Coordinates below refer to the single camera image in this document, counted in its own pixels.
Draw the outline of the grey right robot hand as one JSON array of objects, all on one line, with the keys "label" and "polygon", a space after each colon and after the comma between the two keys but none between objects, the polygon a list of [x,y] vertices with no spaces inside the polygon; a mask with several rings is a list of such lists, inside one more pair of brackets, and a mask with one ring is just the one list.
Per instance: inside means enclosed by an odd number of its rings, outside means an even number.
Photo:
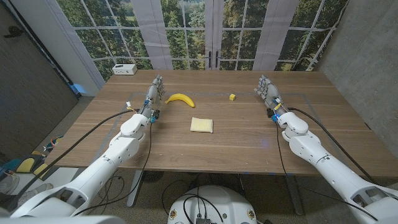
[{"label": "grey right robot hand", "polygon": [[288,108],[284,106],[284,102],[277,87],[264,75],[259,79],[258,86],[254,89],[254,92],[264,101],[268,110],[268,117],[272,116],[271,112],[273,112],[273,116],[277,118],[289,112]]}]

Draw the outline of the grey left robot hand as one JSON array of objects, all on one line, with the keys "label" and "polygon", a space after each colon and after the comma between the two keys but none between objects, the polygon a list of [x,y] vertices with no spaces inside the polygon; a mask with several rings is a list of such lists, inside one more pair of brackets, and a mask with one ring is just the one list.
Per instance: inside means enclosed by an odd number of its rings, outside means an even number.
[{"label": "grey left robot hand", "polygon": [[139,110],[139,114],[144,115],[149,120],[154,116],[155,111],[157,111],[162,103],[163,96],[165,94],[163,78],[159,74],[154,78],[151,83],[144,104]]}]

